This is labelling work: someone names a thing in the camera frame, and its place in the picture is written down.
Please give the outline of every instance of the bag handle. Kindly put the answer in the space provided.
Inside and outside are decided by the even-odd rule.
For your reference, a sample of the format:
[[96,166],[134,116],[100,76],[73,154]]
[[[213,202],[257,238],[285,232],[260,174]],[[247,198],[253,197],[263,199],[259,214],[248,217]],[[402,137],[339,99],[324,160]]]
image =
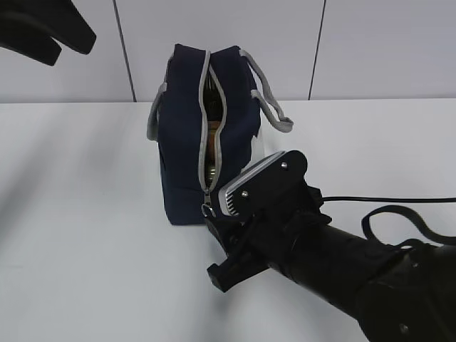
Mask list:
[[[264,97],[257,89],[251,90],[251,95],[253,98],[258,99],[259,105],[263,110],[263,113],[266,116],[266,119],[269,123],[280,132],[289,133],[293,129],[293,121],[287,118],[284,115],[284,111],[282,110],[281,106],[277,102],[274,94],[272,93],[271,86],[263,73],[263,70],[259,67],[257,62],[254,60],[252,55],[245,50],[240,49],[239,55],[241,57],[245,57],[247,62],[249,63],[252,70],[258,75],[259,80],[261,81],[261,87],[263,88]],[[274,114],[271,112],[271,108],[269,108],[268,104],[270,104],[277,113],[279,120],[276,119]]]
[[157,95],[150,109],[149,119],[147,120],[147,138],[152,141],[158,141],[158,108],[162,102],[163,93],[167,89],[167,83],[163,82],[158,88]]

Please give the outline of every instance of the table surface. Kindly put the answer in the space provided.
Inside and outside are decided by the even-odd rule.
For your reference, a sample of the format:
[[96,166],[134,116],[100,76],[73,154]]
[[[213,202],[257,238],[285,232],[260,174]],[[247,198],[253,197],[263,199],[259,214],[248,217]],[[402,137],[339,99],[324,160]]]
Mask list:
[[[263,125],[266,154],[297,149],[323,195],[456,195],[456,100],[286,101],[292,133]],[[222,294],[205,227],[162,208],[149,103],[0,105],[0,341],[366,341],[357,323],[274,271]],[[361,234],[371,203],[328,203]],[[414,204],[456,235],[453,204]],[[394,244],[420,237],[373,219]]]

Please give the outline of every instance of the zipper opening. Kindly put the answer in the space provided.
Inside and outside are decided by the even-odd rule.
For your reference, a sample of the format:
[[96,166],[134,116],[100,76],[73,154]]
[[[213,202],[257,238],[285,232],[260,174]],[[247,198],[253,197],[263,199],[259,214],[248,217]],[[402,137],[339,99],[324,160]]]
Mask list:
[[217,182],[219,181],[220,173],[222,171],[222,144],[220,141],[220,134],[222,133],[225,124],[227,123],[227,98],[223,92],[222,85],[219,82],[217,75],[214,72],[214,69],[209,66],[209,76],[214,81],[215,88],[219,93],[220,100],[222,102],[222,121],[215,132],[214,137],[214,149],[215,149],[215,175],[212,183],[209,187],[209,192],[213,191],[217,186]]
[[[222,146],[221,146],[221,141],[220,141],[220,135],[223,131],[223,128],[225,127],[226,121],[227,121],[227,99],[225,97],[222,85],[219,82],[219,79],[217,75],[214,72],[214,69],[212,66],[209,64],[209,59],[210,59],[210,53],[206,53],[206,59],[204,60],[204,65],[203,65],[203,70],[202,70],[202,75],[201,79],[199,82],[199,104],[201,107],[202,111],[202,132],[201,132],[201,143],[199,146],[199,169],[198,169],[198,178],[199,178],[199,183],[201,184],[201,188],[204,191],[204,204],[211,206],[212,201],[210,197],[210,193],[215,189],[217,186],[220,173],[222,171]],[[210,162],[210,159],[207,156],[207,146],[209,143],[209,116],[208,116],[208,110],[211,111],[214,108],[206,108],[206,101],[207,98],[205,98],[205,91],[217,91],[217,96],[218,98],[216,99],[219,100],[219,102],[222,105],[221,108],[221,121],[218,126],[218,128],[215,131],[214,134],[214,173],[213,173],[213,178],[208,185],[208,182],[206,181],[206,169],[211,172],[211,169],[208,165],[208,162]]]
[[202,123],[201,123],[201,140],[199,144],[199,160],[198,160],[198,180],[201,185],[202,190],[204,191],[204,203],[210,204],[210,193],[209,188],[206,186],[205,179],[205,162],[206,162],[206,151],[207,151],[207,135],[208,135],[208,124],[207,124],[207,112],[204,106],[204,85],[206,84],[207,71],[209,68],[209,58],[210,51],[206,51],[206,56],[204,57],[204,63],[201,72],[201,78],[199,80],[199,107],[202,113]]

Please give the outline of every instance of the gray zipper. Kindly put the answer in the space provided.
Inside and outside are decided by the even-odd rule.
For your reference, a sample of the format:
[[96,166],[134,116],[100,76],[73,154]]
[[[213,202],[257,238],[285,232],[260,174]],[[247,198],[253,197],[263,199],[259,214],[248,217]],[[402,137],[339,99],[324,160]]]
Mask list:
[[[210,193],[216,187],[217,181],[219,180],[220,172],[222,169],[222,147],[221,147],[221,142],[220,142],[220,133],[222,132],[223,128],[225,127],[225,124],[227,121],[227,98],[223,92],[222,86],[220,85],[217,75],[215,75],[214,69],[209,65],[209,59],[210,59],[210,52],[206,51],[203,69],[201,72],[201,78],[199,80],[199,86],[200,86],[199,87],[199,104],[200,104],[199,106],[201,108],[201,113],[202,113],[202,126],[201,126],[201,140],[200,140],[200,144],[199,144],[200,149],[199,149],[199,160],[198,160],[198,180],[199,180],[202,190],[204,191],[204,204],[210,207],[212,204]],[[206,108],[204,108],[203,91],[204,91],[204,83],[206,81],[208,71],[215,83],[217,90],[219,91],[219,95],[222,100],[222,107],[223,107],[222,122],[220,123],[220,126],[217,128],[217,131],[215,132],[215,142],[214,142],[215,175],[214,175],[214,179],[213,179],[210,187],[208,187],[206,185],[205,172],[204,172],[204,170],[205,170],[204,164],[205,164],[205,160],[206,160],[206,149],[207,149],[207,136],[208,136],[209,128],[208,128],[208,124],[207,124]]]

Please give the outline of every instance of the navy blue bag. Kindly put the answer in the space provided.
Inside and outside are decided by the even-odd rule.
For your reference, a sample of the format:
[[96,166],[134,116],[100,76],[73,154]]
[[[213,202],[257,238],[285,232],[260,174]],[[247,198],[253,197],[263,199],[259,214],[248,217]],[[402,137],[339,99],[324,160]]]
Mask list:
[[[250,68],[260,78],[264,98]],[[158,142],[165,211],[172,224],[202,224],[204,213],[222,216],[218,190],[250,162],[260,108],[277,130],[291,131],[293,122],[284,117],[266,77],[246,51],[233,46],[211,54],[175,46],[147,123],[147,138]],[[208,113],[219,115],[210,182]]]

